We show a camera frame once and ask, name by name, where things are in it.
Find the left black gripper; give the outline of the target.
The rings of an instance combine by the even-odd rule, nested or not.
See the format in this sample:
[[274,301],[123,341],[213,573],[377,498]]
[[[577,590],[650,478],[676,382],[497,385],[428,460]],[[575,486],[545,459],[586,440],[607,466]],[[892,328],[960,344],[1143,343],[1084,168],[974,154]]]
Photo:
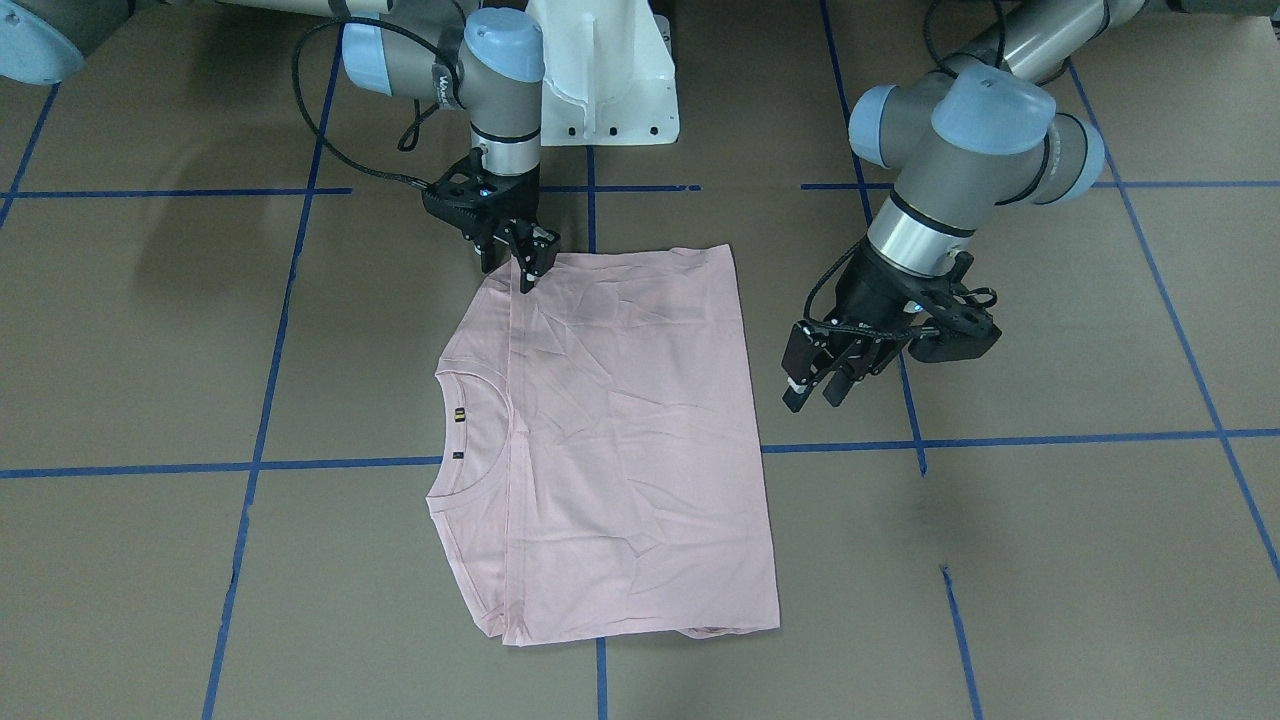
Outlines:
[[963,279],[973,256],[957,251],[940,275],[916,275],[887,259],[867,240],[850,247],[815,283],[835,281],[835,305],[823,316],[796,322],[783,352],[788,388],[783,404],[800,413],[810,391],[831,373],[823,397],[840,407],[867,375],[884,370],[901,351],[920,363],[952,363],[983,356],[1002,331],[989,313],[992,288],[969,290]]

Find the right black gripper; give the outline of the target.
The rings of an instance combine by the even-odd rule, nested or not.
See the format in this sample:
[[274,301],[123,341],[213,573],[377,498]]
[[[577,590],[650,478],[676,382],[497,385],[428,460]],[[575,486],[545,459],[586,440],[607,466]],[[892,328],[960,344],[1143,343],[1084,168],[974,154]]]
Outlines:
[[421,191],[426,211],[458,229],[480,258],[484,274],[511,256],[521,293],[529,293],[554,266],[561,236],[538,223],[540,167],[500,176],[483,167],[472,150]]

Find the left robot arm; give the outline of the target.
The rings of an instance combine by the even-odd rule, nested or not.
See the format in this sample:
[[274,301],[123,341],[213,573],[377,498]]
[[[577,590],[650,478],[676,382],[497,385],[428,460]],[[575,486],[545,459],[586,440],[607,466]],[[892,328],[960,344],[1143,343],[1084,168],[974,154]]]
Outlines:
[[1276,263],[1275,1],[822,3],[845,247],[756,373],[769,419],[896,438],[1213,429],[1183,333]]

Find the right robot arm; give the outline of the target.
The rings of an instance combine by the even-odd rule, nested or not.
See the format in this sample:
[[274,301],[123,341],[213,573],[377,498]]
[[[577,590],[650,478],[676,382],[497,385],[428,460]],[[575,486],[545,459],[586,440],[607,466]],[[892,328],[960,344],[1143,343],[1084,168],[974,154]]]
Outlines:
[[344,154],[339,160],[417,190],[425,210],[474,246],[483,272],[493,272],[508,252],[521,291],[532,290],[559,251],[559,236],[538,220],[545,72],[538,22],[520,9],[480,1],[261,1],[259,9],[317,19],[294,45],[291,82],[320,143],[326,136],[307,108],[300,63],[306,45],[328,29],[340,36],[340,64],[353,85],[413,100],[401,150],[415,146],[435,111],[468,115],[468,151],[438,179],[376,170]]

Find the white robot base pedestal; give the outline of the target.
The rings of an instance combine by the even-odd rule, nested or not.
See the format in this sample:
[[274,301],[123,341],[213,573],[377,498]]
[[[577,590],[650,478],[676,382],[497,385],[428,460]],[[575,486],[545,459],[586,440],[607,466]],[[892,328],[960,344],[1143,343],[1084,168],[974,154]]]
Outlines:
[[649,146],[678,140],[669,22],[649,1],[530,1],[541,27],[541,145]]

